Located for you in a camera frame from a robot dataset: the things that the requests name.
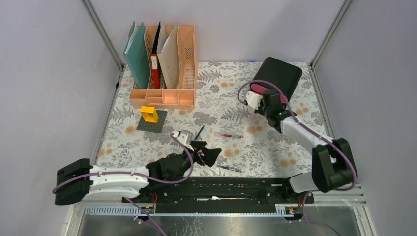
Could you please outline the purple pen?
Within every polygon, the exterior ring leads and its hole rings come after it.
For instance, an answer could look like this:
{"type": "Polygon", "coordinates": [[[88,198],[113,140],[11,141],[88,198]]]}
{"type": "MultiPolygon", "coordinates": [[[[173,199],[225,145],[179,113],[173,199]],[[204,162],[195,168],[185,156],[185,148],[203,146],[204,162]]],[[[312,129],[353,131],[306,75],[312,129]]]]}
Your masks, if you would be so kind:
{"type": "Polygon", "coordinates": [[[242,173],[242,170],[237,169],[237,168],[233,168],[233,167],[222,166],[222,165],[217,165],[217,167],[219,167],[219,168],[221,168],[221,169],[225,169],[225,170],[229,170],[229,171],[237,172],[237,173],[242,173]]]}

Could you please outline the dark red pen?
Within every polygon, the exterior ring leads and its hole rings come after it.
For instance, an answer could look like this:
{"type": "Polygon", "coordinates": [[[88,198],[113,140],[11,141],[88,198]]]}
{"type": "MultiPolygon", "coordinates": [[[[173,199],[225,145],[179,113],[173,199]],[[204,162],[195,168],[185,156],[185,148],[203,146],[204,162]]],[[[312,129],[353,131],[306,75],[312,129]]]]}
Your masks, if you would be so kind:
{"type": "Polygon", "coordinates": [[[228,137],[228,138],[244,138],[243,135],[236,135],[236,134],[220,134],[221,137],[228,137]]]}

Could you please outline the black pink drawer box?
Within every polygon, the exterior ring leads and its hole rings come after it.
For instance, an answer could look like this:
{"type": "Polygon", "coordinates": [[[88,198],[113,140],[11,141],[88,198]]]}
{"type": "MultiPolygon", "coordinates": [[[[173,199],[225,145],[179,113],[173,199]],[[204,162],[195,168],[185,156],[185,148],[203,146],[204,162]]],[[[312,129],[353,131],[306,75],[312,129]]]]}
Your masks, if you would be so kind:
{"type": "Polygon", "coordinates": [[[267,90],[274,89],[270,85],[274,84],[283,92],[280,99],[282,103],[285,103],[291,99],[301,77],[301,68],[267,57],[255,74],[250,84],[250,90],[257,94],[263,94],[267,90]]]}

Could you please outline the red binder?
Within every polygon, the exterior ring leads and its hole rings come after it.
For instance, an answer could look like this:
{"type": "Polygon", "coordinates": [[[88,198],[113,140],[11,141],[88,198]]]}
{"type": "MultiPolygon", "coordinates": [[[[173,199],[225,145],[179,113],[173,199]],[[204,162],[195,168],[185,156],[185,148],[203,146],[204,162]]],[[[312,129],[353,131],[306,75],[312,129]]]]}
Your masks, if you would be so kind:
{"type": "Polygon", "coordinates": [[[155,89],[160,89],[160,70],[158,66],[159,63],[158,63],[158,57],[157,57],[160,30],[161,30],[161,22],[159,22],[158,24],[153,46],[152,46],[152,51],[151,51],[151,65],[152,65],[152,74],[153,74],[153,82],[154,82],[155,89]]]}

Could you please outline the beige kraft notebook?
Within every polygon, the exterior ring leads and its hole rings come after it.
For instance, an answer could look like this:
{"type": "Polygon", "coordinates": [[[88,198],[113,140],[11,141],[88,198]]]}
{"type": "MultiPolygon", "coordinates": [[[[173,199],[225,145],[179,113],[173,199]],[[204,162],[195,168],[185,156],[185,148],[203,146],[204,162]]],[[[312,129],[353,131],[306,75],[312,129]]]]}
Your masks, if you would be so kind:
{"type": "Polygon", "coordinates": [[[167,89],[176,89],[179,82],[177,32],[177,24],[174,25],[170,33],[167,33],[165,24],[160,22],[157,57],[167,89]]]}

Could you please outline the teal folder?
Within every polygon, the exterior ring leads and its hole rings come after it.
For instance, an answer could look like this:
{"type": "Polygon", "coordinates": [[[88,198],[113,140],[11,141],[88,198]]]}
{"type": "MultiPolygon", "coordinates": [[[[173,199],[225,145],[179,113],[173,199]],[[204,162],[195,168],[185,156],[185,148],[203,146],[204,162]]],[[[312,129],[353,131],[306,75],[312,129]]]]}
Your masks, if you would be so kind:
{"type": "Polygon", "coordinates": [[[123,51],[123,56],[139,89],[146,89],[150,78],[145,32],[146,26],[144,23],[138,24],[134,21],[123,51]]]}

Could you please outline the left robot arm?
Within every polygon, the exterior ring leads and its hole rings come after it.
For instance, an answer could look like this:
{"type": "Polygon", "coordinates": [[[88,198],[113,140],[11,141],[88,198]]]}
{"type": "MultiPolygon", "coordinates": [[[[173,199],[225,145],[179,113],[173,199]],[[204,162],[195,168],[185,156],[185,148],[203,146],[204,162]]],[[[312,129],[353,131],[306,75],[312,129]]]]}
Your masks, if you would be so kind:
{"type": "Polygon", "coordinates": [[[52,193],[55,204],[65,206],[84,200],[118,200],[137,198],[147,202],[152,197],[151,184],[178,184],[190,178],[194,164],[212,167],[220,148],[207,148],[205,141],[191,141],[183,153],[171,153],[164,158],[136,168],[105,168],[92,165],[89,159],[79,159],[57,171],[57,183],[52,193]]]}

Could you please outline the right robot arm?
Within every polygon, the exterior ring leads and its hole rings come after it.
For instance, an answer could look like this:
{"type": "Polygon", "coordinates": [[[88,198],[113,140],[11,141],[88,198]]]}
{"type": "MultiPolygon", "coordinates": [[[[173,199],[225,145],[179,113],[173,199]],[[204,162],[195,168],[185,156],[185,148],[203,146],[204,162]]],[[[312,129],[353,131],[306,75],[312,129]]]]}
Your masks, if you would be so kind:
{"type": "Polygon", "coordinates": [[[343,190],[346,184],[354,187],[357,173],[347,140],[321,135],[302,123],[289,106],[282,103],[275,90],[263,94],[248,92],[247,96],[252,96],[247,98],[248,105],[263,115],[271,127],[295,140],[311,154],[311,171],[288,179],[288,185],[282,189],[284,200],[293,203],[307,191],[343,190]]]}

